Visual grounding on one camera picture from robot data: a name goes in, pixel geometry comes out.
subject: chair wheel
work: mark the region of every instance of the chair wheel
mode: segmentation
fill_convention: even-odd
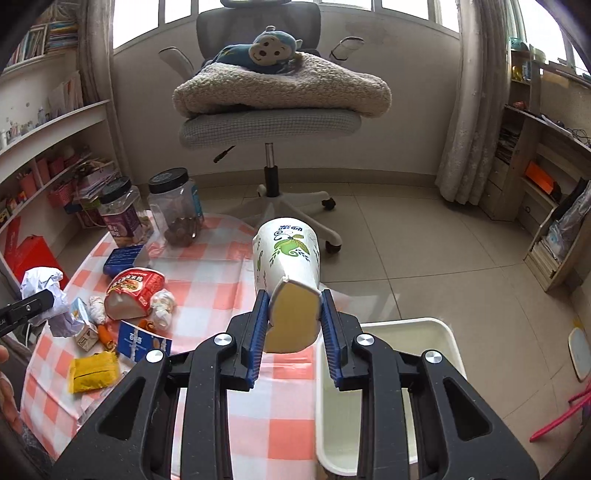
[[[330,254],[337,254],[340,252],[340,247],[342,247],[342,245],[333,245],[330,244],[328,242],[326,242],[326,251]]]
[[[322,206],[325,210],[331,211],[335,208],[336,202],[334,198],[329,198],[328,200],[322,200]]]

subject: blue box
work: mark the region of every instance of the blue box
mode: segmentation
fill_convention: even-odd
[[[115,248],[103,265],[103,273],[110,278],[115,278],[123,270],[132,267],[146,268],[149,263],[150,256],[145,245]]]
[[[150,350],[162,350],[170,355],[172,340],[138,328],[137,325],[124,322],[119,324],[117,351],[133,362],[139,362]]]

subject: orange box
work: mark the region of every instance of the orange box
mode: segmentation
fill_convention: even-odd
[[[527,165],[525,176],[528,177],[543,191],[545,191],[548,195],[550,195],[554,190],[554,179],[550,175],[548,175],[544,170],[542,170],[539,165],[532,161],[529,165]]]

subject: white wall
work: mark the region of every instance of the white wall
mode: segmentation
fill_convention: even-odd
[[[0,76],[0,130],[10,129],[10,121],[34,126],[39,107],[49,111],[49,93],[75,70],[76,53],[67,51]]]
[[[392,89],[391,110],[364,120],[361,130],[348,138],[276,144],[277,164],[435,174],[455,100],[459,40],[403,18],[323,7],[320,52],[327,56],[348,35],[363,37],[366,45],[347,67],[386,80]],[[180,78],[157,56],[169,46],[180,48],[196,68],[201,65],[194,22],[160,31],[115,54],[117,114],[135,182],[146,183],[171,166],[187,167],[191,174],[262,168],[262,144],[238,146],[218,164],[212,160],[221,148],[181,148],[183,118],[171,100]]]

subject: small milk carton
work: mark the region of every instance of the small milk carton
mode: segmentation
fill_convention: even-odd
[[[70,305],[70,315],[77,322],[84,322],[82,330],[76,334],[74,339],[80,348],[85,352],[90,351],[99,339],[99,334],[96,327],[90,322],[86,303],[77,297]]]

